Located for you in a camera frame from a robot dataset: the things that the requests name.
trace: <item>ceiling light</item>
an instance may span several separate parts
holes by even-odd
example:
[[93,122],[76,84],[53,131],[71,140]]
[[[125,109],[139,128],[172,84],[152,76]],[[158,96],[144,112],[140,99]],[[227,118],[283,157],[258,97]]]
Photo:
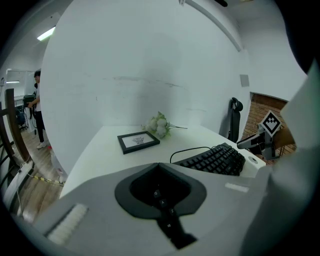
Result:
[[53,28],[51,28],[50,30],[48,30],[47,32],[44,32],[42,35],[40,35],[39,37],[37,37],[36,39],[42,41],[43,39],[46,39],[47,37],[51,36],[55,30],[55,26]]

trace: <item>flower stem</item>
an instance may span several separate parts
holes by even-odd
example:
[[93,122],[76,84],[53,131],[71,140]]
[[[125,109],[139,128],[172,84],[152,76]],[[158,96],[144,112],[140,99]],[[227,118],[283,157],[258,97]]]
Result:
[[170,126],[169,127],[172,127],[172,128],[180,128],[180,129],[188,129],[188,128],[185,128],[185,127],[180,127],[180,126],[176,126],[176,125],[173,125],[170,123]]

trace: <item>black keyboard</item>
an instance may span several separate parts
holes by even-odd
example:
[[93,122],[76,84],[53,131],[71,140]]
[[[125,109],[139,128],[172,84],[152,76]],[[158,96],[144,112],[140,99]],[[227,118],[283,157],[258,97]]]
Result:
[[175,165],[214,174],[239,176],[246,162],[245,157],[227,143],[191,158],[174,162]]

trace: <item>framed picture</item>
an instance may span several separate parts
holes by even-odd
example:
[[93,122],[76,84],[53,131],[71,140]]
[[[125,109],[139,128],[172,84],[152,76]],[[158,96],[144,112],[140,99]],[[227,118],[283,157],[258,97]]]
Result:
[[160,143],[160,140],[148,131],[120,135],[118,136],[118,140],[124,155],[158,145]]

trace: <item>white shoe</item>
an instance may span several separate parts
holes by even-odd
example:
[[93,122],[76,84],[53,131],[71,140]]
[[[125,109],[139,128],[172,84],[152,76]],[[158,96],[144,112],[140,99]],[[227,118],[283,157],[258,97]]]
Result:
[[45,142],[40,142],[40,144],[36,147],[38,150],[47,146]]

